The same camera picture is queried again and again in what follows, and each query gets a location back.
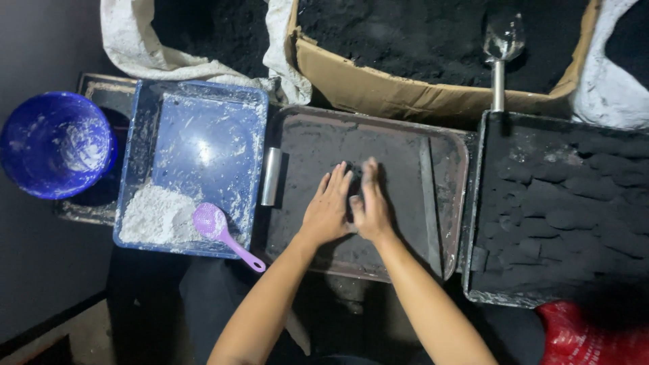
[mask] person's left hand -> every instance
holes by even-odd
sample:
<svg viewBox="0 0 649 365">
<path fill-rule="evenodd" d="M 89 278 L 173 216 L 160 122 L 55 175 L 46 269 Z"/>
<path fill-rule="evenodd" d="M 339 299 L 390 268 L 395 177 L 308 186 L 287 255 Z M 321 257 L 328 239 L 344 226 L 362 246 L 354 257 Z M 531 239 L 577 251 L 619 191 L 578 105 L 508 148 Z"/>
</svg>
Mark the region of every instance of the person's left hand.
<svg viewBox="0 0 649 365">
<path fill-rule="evenodd" d="M 352 172 L 345 174 L 346 162 L 336 165 L 332 173 L 324 175 L 304 213 L 300 235 L 316 246 L 331 242 L 350 233 L 347 222 L 347 192 Z"/>
</svg>

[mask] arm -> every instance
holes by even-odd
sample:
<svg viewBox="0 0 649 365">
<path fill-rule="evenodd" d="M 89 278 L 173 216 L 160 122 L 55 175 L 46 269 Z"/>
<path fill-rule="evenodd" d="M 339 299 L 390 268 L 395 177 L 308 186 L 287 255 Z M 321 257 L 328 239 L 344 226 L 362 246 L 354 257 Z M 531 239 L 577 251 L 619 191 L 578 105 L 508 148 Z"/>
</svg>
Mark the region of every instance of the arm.
<svg viewBox="0 0 649 365">
<path fill-rule="evenodd" d="M 349 233 L 345 199 L 351 177 L 351 171 L 345 174 L 343 162 L 322 178 L 300 231 L 234 312 L 212 349 L 208 364 L 265 363 L 318 247 Z"/>
<path fill-rule="evenodd" d="M 354 223 L 381 255 L 421 344 L 437 365 L 497 365 L 478 331 L 397 238 L 377 172 L 374 158 L 363 164 L 365 204 L 351 197 Z"/>
</svg>

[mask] white sack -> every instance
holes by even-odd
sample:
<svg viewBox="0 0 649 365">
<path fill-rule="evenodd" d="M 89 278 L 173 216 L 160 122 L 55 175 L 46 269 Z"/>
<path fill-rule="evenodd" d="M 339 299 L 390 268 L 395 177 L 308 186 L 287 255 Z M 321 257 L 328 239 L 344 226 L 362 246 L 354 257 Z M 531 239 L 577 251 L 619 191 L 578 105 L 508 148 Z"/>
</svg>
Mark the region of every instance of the white sack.
<svg viewBox="0 0 649 365">
<path fill-rule="evenodd" d="M 151 27 L 154 0 L 101 0 L 104 50 L 115 66 L 138 79 L 198 79 L 251 86 L 265 90 L 271 100 L 305 105 L 311 101 L 311 83 L 288 64 L 284 51 L 292 6 L 293 0 L 269 2 L 266 26 L 270 47 L 263 57 L 269 78 L 250 79 L 217 60 L 163 46 Z"/>
<path fill-rule="evenodd" d="M 636 2 L 604 0 L 574 94 L 574 120 L 625 129 L 649 127 L 649 91 L 604 54 L 615 23 Z"/>
</svg>

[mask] blue plastic tray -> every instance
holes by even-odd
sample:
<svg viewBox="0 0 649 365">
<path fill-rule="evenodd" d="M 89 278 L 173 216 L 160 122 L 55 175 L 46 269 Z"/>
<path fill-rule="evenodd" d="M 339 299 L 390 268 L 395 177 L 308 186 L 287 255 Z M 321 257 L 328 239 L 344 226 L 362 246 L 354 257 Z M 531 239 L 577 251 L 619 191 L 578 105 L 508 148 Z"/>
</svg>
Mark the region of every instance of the blue plastic tray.
<svg viewBox="0 0 649 365">
<path fill-rule="evenodd" d="M 268 113 L 265 92 L 212 82 L 138 81 L 113 231 L 121 247 L 238 258 L 212 240 L 123 242 L 122 221 L 146 183 L 209 202 L 228 216 L 234 239 L 250 248 Z"/>
</svg>

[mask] cardboard box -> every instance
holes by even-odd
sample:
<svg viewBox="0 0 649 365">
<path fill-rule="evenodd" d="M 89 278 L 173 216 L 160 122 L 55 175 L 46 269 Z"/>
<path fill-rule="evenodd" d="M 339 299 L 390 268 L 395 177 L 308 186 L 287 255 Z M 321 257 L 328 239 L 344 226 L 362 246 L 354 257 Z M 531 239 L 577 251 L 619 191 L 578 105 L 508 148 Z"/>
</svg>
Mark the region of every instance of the cardboard box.
<svg viewBox="0 0 649 365">
<path fill-rule="evenodd" d="M 392 76 L 369 67 L 356 67 L 351 60 L 317 46 L 317 42 L 301 32 L 297 25 L 297 0 L 289 21 L 288 34 L 295 41 L 296 68 L 313 84 L 314 98 L 324 97 L 333 107 L 396 120 L 449 125 L 474 129 L 482 112 L 491 108 L 492 93 L 488 88 L 428 84 L 423 81 Z M 580 73 L 591 44 L 600 8 L 600 0 L 591 0 L 582 17 L 579 42 L 572 54 L 572 63 L 552 91 L 535 94 L 506 90 L 506 110 L 546 116 L 567 116 L 571 113 L 569 97 L 577 87 Z M 458 125 L 457 121 L 473 125 Z"/>
</svg>

